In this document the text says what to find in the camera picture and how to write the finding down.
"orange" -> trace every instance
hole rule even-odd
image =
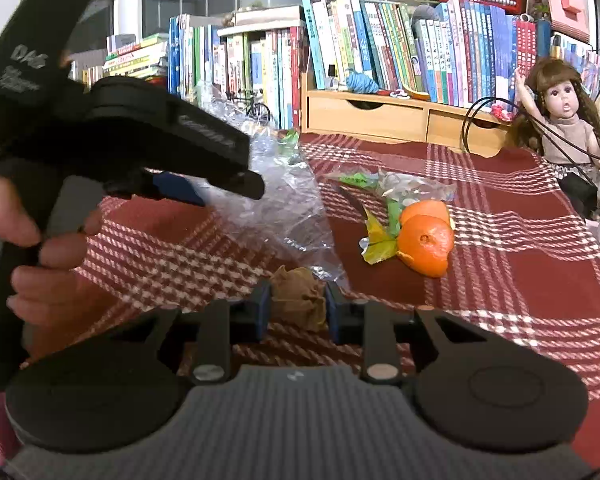
[[[445,220],[422,214],[412,216],[402,225],[396,241],[398,258],[411,269],[430,278],[445,275],[448,254],[454,248],[454,232]]]
[[[451,218],[446,204],[440,200],[421,200],[404,208],[400,214],[400,225],[411,217],[416,215],[435,216],[444,220],[447,225],[451,225]]]

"brown crumpled object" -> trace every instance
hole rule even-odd
[[[271,317],[318,332],[326,326],[324,283],[309,269],[286,270],[281,266],[271,277]]]

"doll hair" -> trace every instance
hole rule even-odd
[[[578,97],[580,104],[578,107],[578,117],[593,127],[600,146],[600,118],[598,117],[598,110],[595,103],[582,88],[580,74],[573,66],[561,59],[541,57],[529,71],[525,84],[536,95],[538,110],[548,119],[549,111],[544,103],[544,94],[549,88],[565,81],[571,82]],[[540,155],[544,155],[541,134],[534,128],[531,120],[520,110],[513,119],[511,127],[519,146],[528,146]]]

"plaid tablecloth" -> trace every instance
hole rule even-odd
[[[575,449],[600,466],[600,247],[560,192],[550,168],[523,150],[493,158],[432,144],[376,144],[345,136],[302,137],[350,281],[348,293],[396,309],[431,304],[560,360],[589,389],[589,413]],[[424,278],[396,258],[375,266],[360,257],[362,217],[324,181],[337,167],[378,167],[458,186],[450,205],[456,246],[447,275]],[[352,189],[380,219],[382,202]],[[246,295],[280,263],[267,251],[229,240],[209,210],[170,201],[107,198],[101,234],[90,240],[80,311],[71,326],[40,332],[36,355],[124,322],[156,304],[198,309],[217,297]],[[413,367],[404,346],[405,370]],[[257,346],[234,349],[244,362],[359,367],[361,352],[326,335],[272,322]],[[0,453],[13,439],[0,425]]]

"doll face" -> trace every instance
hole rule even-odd
[[[544,103],[552,117],[558,119],[571,119],[578,113],[580,107],[578,96],[571,81],[558,83],[556,86],[549,88],[544,93]]]

